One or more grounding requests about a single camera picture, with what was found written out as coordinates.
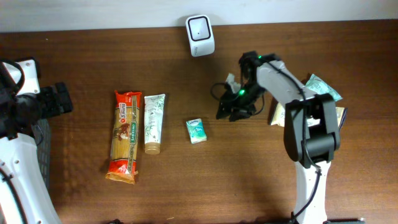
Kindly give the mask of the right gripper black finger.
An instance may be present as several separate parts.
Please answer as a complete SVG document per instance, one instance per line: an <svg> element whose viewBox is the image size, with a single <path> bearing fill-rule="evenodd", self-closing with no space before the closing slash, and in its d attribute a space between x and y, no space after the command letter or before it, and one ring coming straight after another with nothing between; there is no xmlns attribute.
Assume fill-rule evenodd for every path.
<svg viewBox="0 0 398 224"><path fill-rule="evenodd" d="M252 112L248 110L232 110L231 115L229 116L230 122L235 122L240 119L248 119L252 116Z"/></svg>
<svg viewBox="0 0 398 224"><path fill-rule="evenodd" d="M225 119L228 118L230 115L231 115L231 108L229 106L219 105L216 113L216 119Z"/></svg>

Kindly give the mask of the teal Kleenex tissue pack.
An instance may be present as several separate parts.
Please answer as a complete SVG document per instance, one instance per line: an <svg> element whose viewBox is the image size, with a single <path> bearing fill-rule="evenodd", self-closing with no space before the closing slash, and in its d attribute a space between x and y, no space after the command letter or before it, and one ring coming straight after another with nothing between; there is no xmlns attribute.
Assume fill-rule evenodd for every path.
<svg viewBox="0 0 398 224"><path fill-rule="evenodd" d="M203 122L200 118L193 119L186 122L190 142L196 144L207 140Z"/></svg>

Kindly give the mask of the cream snack bag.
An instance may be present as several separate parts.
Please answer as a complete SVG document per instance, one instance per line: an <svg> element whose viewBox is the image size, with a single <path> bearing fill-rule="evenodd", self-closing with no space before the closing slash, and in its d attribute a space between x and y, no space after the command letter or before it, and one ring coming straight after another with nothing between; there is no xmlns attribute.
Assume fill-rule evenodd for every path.
<svg viewBox="0 0 398 224"><path fill-rule="evenodd" d="M343 127L347 111L348 111L347 108L336 107L338 129L341 129ZM307 119L307 123L309 127L316 126L320 124L320 119L309 118ZM269 125L270 126L278 125L280 127L285 126L285 108L280 103L277 104L271 116L271 121Z"/></svg>

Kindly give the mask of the white cosmetic tube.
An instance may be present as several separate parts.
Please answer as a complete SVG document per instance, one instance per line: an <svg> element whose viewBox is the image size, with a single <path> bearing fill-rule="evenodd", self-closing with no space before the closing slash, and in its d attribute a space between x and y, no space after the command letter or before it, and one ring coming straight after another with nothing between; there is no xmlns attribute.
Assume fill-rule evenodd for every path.
<svg viewBox="0 0 398 224"><path fill-rule="evenodd" d="M144 151L146 154L160 153L165 94L145 96Z"/></svg>

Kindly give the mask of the orange spaghetti packet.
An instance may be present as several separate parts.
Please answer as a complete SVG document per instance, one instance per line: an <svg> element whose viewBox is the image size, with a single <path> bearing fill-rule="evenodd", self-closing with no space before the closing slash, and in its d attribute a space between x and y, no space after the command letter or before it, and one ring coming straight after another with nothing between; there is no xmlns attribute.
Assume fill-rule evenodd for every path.
<svg viewBox="0 0 398 224"><path fill-rule="evenodd" d="M141 92L115 93L116 106L112 130L107 179L135 184Z"/></svg>

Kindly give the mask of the teal crinkled snack packet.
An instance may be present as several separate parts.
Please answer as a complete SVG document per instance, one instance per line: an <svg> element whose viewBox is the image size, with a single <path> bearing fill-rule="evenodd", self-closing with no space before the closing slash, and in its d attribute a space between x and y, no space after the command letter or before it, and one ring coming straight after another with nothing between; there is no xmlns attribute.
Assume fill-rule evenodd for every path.
<svg viewBox="0 0 398 224"><path fill-rule="evenodd" d="M335 101L342 100L343 97L320 77L312 74L305 86L319 95L330 94Z"/></svg>

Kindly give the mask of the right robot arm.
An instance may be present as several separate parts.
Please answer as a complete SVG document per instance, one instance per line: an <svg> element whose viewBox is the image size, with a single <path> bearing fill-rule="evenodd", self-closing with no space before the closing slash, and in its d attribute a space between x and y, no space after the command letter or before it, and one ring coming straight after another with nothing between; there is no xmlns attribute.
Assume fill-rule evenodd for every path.
<svg viewBox="0 0 398 224"><path fill-rule="evenodd" d="M255 116L255 102L269 92L285 109L284 147L295 164L297 198L289 222L328 223L326 180L341 142L333 97L308 89L276 54L246 52L238 63L241 81L230 76L224 82L216 118Z"/></svg>

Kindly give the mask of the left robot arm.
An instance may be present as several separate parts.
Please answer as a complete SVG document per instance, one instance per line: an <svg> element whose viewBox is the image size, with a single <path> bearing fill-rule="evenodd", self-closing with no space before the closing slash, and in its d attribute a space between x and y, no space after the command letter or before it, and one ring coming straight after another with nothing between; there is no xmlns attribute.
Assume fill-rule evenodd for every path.
<svg viewBox="0 0 398 224"><path fill-rule="evenodd" d="M72 110L66 84L39 85L34 58L1 60L2 221L60 223L48 192L47 120Z"/></svg>

